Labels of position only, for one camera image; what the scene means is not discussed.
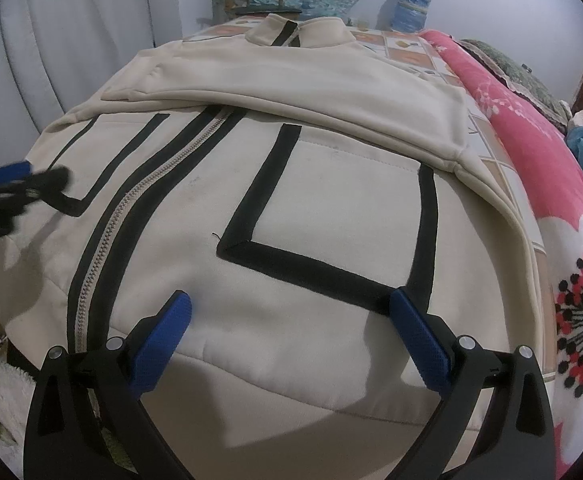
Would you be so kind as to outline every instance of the black trim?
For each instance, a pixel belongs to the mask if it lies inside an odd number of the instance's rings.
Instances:
[[[162,148],[158,153],[155,153],[149,160],[144,162],[136,171],[134,171],[125,182],[120,186],[120,189],[116,192],[116,195],[111,199],[111,202],[105,209],[105,212],[98,220],[98,223],[94,229],[94,232],[89,238],[76,273],[71,281],[71,286],[69,288],[69,294],[67,297],[67,310],[66,310],[66,340],[69,352],[73,353],[76,351],[76,339],[74,326],[76,324],[76,314],[78,312],[78,300],[80,295],[80,289],[82,288],[82,282],[86,277],[89,270],[89,265],[97,251],[98,243],[100,238],[107,227],[107,222],[109,221],[111,215],[115,211],[116,207],[120,201],[125,197],[125,195],[143,178],[145,178],[149,173],[159,168],[162,164],[168,161],[175,153],[178,153],[183,149],[191,140],[198,135],[220,112],[222,107],[220,105],[210,105],[207,106],[199,115],[197,115],[185,128],[171,140],[164,148]]]
[[[246,110],[243,108],[237,108],[233,111],[207,140],[175,168],[152,184],[132,206],[111,244],[107,260],[102,266],[98,282],[95,285],[89,310],[88,350],[100,348],[107,341],[111,311],[118,295],[120,283],[138,240],[154,211],[171,190],[209,155],[211,150],[225,138],[226,134],[242,120],[245,114]]]
[[[216,248],[219,258],[247,267],[257,272],[271,276],[283,282],[307,288],[345,303],[354,304],[377,312],[383,316],[389,315],[389,296],[395,290],[393,286],[383,285],[364,278],[353,272],[331,266],[302,254],[295,254],[275,247],[265,246],[252,241],[254,228],[258,218],[273,194],[282,172],[284,171],[291,152],[300,137],[301,126],[283,124],[278,138],[258,171],[254,181],[236,208],[222,238]],[[437,224],[433,225],[433,244],[429,243],[431,235],[431,220],[438,218],[438,205],[435,188],[433,195],[430,185],[433,182],[433,171],[422,165],[425,170],[419,171],[419,183],[425,184],[421,189],[420,226],[426,226],[427,231],[419,231],[415,252],[428,251],[420,258],[414,258],[412,266],[412,287],[415,290],[427,290],[433,283],[433,261],[435,259],[435,237]],[[431,272],[425,276],[425,284],[418,288],[416,272]]]
[[[414,261],[403,291],[414,306],[425,314],[433,288],[438,235],[438,197],[433,181],[433,170],[421,164],[418,169],[420,185],[420,224],[415,242]]]
[[[89,192],[84,196],[84,198],[73,198],[65,195],[62,192],[55,194],[45,195],[45,202],[52,206],[52,208],[57,209],[61,213],[68,216],[78,217],[84,213],[87,208],[94,201],[94,198],[100,193],[102,188],[109,182],[109,179],[113,176],[113,173],[118,169],[119,165],[133,152],[135,152],[140,145],[145,142],[147,137],[151,135],[156,128],[167,118],[169,114],[156,114],[151,120],[145,124],[145,126],[131,139],[125,147],[116,155],[107,167],[104,168],[102,173],[98,176],[94,185],[91,187]],[[76,140],[82,137],[92,126],[95,119],[92,120],[81,132],[78,133],[73,139],[71,139],[68,144],[62,149],[62,151],[53,161],[52,165],[60,158],[62,155]]]
[[[298,23],[292,22],[291,20],[287,20],[287,23],[285,23],[278,37],[275,40],[273,40],[273,43],[271,43],[271,46],[282,46],[282,44],[285,41],[289,40],[289,37],[294,32],[296,32],[297,28]]]
[[[62,150],[60,150],[59,154],[56,155],[56,158],[54,158],[54,160],[52,161],[52,163],[49,165],[49,167],[47,168],[48,170],[50,170],[51,168],[53,168],[54,164],[58,161],[58,159],[63,156],[63,154],[66,152],[66,150],[68,150],[71,145],[76,142],[76,140],[78,140],[80,137],[82,137],[85,133],[87,133],[92,126],[94,126],[95,121],[98,120],[99,116],[95,116],[91,121],[89,121],[89,124],[87,124],[87,126],[85,126],[82,130],[80,130],[76,135],[74,135],[73,137],[71,137],[71,139],[69,140],[68,143],[65,144],[65,146],[63,146]]]

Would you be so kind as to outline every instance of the tile pattern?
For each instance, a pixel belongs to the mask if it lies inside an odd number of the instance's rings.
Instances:
[[[228,36],[228,31],[254,27],[261,18],[242,18],[233,20],[225,25],[217,25],[212,29],[204,30],[191,40],[210,38],[214,34],[217,36]],[[348,27],[356,39],[373,50],[379,56],[402,62],[418,72],[427,74],[432,80],[440,84],[449,84],[464,88],[460,79],[453,73],[453,70],[443,61],[424,38],[415,34],[402,34],[394,31],[381,30],[359,30]],[[512,200],[518,209],[527,238],[533,245],[536,260],[539,268],[540,287],[542,291],[542,306],[547,319],[553,319],[555,307],[551,294],[551,284],[547,273],[547,255],[543,245],[538,223],[531,210],[529,198],[524,190],[520,176],[516,172],[507,150],[502,145],[495,130],[487,117],[479,110],[473,97],[465,91],[465,103],[467,104],[467,131],[469,133],[469,143],[480,156],[487,169],[494,175],[495,181],[504,190],[505,194]],[[546,322],[546,330],[555,329],[553,322]],[[545,379],[553,377],[555,373],[555,348],[553,335],[547,336],[549,341],[545,349],[545,361],[542,364],[542,371]]]

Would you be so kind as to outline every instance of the black clamp jaw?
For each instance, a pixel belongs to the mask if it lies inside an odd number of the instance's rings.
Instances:
[[[27,161],[0,168],[0,237],[14,230],[14,218],[24,213],[26,206],[57,194],[69,182],[69,170],[64,167],[42,173],[31,173]]]
[[[8,184],[3,176],[0,236],[26,204],[66,186],[63,170],[21,175]],[[389,317],[441,402],[387,480],[555,480],[549,399],[529,347],[496,352],[471,336],[456,337],[441,318],[419,311],[404,287],[391,294]],[[190,299],[177,291],[126,340],[113,337],[103,348],[78,354],[53,347],[29,412],[24,480],[193,480],[138,400],[158,383],[190,319]],[[493,388],[491,402],[470,455],[445,472],[484,388]],[[116,437],[132,467],[113,460],[103,429]],[[0,460],[0,480],[14,479]]]

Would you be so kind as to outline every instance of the jacket collar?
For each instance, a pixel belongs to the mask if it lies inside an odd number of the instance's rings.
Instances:
[[[269,14],[262,22],[251,28],[244,38],[250,43],[263,46],[302,48],[335,46],[356,41],[340,18],[314,18],[306,22],[294,22],[277,14]]]

